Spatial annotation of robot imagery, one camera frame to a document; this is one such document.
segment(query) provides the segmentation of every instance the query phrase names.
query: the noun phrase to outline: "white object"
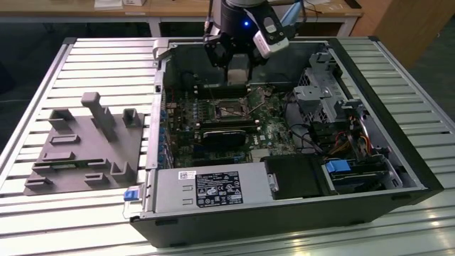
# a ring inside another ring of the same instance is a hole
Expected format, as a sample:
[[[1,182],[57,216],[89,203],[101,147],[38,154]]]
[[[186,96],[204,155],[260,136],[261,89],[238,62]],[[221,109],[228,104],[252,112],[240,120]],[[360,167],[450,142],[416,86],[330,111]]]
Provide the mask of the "white object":
[[[121,0],[94,0],[94,10],[118,10],[122,9]]]
[[[122,0],[124,5],[142,6],[146,0]]]
[[[266,31],[270,33],[270,31],[276,31],[276,28],[273,25],[269,25],[266,28]],[[254,37],[253,37],[253,42],[257,47],[258,53],[261,54],[264,59],[268,59],[268,57],[276,53],[277,51],[282,50],[288,45],[289,41],[286,37],[277,42],[276,44],[268,45],[266,40],[264,38],[264,35],[260,31],[257,31]]]

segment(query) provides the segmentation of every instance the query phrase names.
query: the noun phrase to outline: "table leg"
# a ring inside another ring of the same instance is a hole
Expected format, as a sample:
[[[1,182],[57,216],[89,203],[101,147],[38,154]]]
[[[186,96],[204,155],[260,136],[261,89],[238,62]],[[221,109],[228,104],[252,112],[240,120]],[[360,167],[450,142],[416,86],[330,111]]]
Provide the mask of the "table leg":
[[[357,17],[346,17],[336,36],[349,36]]]
[[[152,37],[161,37],[161,31],[158,28],[160,18],[149,18],[148,19],[148,26],[149,32]]]

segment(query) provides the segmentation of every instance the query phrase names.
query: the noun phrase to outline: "motherboard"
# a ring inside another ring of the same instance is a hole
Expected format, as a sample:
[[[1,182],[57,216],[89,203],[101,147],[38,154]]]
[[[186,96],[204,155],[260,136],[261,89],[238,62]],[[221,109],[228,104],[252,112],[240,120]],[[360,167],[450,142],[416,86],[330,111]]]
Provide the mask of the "motherboard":
[[[273,90],[270,85],[249,86],[244,97],[226,99],[204,99],[190,92],[168,94],[174,167],[250,163],[265,156],[294,154],[282,118],[284,94]]]

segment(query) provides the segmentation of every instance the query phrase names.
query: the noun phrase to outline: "red wire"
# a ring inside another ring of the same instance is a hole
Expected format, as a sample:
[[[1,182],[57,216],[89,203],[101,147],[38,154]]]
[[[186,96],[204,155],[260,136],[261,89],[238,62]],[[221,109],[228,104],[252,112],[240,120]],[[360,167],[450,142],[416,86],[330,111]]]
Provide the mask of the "red wire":
[[[338,137],[340,137],[340,135],[341,134],[344,134],[345,132],[338,132],[338,134],[336,135],[336,137],[334,137],[334,146],[336,146],[336,144],[338,143]]]

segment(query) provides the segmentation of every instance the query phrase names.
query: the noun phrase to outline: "power supply label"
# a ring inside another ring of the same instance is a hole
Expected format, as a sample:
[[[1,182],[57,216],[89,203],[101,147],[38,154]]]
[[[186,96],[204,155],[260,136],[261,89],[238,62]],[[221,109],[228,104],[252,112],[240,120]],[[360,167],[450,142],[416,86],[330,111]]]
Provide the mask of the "power supply label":
[[[238,172],[196,175],[196,205],[202,207],[242,204]]]

